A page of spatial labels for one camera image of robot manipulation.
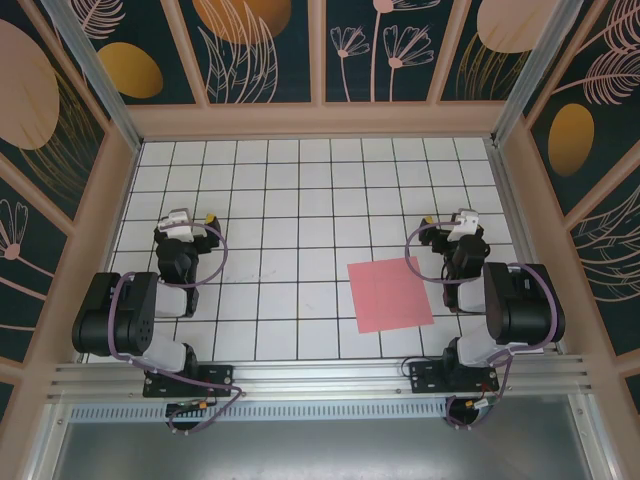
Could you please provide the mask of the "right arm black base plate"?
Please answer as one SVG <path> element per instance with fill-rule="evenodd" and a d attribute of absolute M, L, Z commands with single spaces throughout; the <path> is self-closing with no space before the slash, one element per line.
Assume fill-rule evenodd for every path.
<path fill-rule="evenodd" d="M 481 393 L 500 388 L 497 373 L 492 368 L 463 365 L 447 367 L 441 361 L 429 360 L 409 364 L 409 378 L 413 393 Z"/>

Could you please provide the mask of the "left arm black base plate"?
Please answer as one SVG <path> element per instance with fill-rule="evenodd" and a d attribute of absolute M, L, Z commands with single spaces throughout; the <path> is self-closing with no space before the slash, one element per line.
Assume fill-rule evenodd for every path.
<path fill-rule="evenodd" d="M 230 385 L 233 381 L 233 367 L 231 365 L 199 365 L 190 373 L 179 372 L 178 376 L 208 384 Z M 231 391 L 224 388 L 208 390 L 162 374 L 146 372 L 142 396 L 144 398 L 230 397 Z"/>

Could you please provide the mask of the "long aluminium mounting rail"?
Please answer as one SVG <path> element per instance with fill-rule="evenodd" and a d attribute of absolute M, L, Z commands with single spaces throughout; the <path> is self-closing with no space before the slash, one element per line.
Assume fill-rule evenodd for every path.
<path fill-rule="evenodd" d="M 233 384 L 246 400 L 390 399 L 411 396 L 399 359 L 238 362 Z M 497 370 L 507 396 L 587 394 L 592 382 L 578 355 L 519 355 Z M 123 363 L 60 364 L 45 398 L 51 403 L 141 401 L 144 373 Z"/>

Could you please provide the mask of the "grey metal sheet panel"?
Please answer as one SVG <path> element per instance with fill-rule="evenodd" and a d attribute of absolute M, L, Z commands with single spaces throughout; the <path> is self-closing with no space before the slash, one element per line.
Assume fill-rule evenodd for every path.
<path fill-rule="evenodd" d="M 592 480 L 570 430 L 537 435 L 438 419 L 73 424 L 54 480 Z"/>

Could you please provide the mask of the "aluminium frame post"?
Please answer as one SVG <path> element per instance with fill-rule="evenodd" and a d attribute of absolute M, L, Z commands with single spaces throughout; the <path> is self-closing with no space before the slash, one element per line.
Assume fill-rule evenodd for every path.
<path fill-rule="evenodd" d="M 138 153 L 142 137 L 138 133 L 121 95 L 103 67 L 96 50 L 77 22 L 72 8 L 66 0 L 42 0 L 42 4 L 59 29 L 74 58 L 84 68 L 89 83 L 94 87 L 126 143 L 134 153 Z"/>
<path fill-rule="evenodd" d="M 494 148 L 500 148 L 508 139 L 564 38 L 575 23 L 583 3 L 584 0 L 557 0 L 491 131 L 490 137 Z"/>

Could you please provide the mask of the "pink square paper sheet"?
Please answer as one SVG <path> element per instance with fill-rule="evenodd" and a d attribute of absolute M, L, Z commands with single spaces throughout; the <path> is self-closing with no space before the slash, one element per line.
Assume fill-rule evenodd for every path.
<path fill-rule="evenodd" d="M 433 325 L 424 282 L 409 266 L 417 258 L 349 264 L 347 271 L 358 331 L 361 334 Z"/>

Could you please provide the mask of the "aluminium side rail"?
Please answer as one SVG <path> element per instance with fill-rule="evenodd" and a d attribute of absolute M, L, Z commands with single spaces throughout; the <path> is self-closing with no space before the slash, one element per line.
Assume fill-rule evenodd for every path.
<path fill-rule="evenodd" d="M 509 276 L 516 289 L 516 298 L 511 302 L 510 320 L 517 327 L 527 327 L 527 336 L 533 342 L 524 345 L 524 351 L 543 349 L 548 344 L 560 341 L 565 332 L 564 313 L 559 304 L 546 267 L 542 264 L 526 264 L 536 260 L 529 242 L 529 231 L 512 186 L 501 150 L 485 141 L 489 162 L 495 177 L 499 197 L 503 204 L 506 221 L 514 244 L 517 263 L 515 273 Z"/>

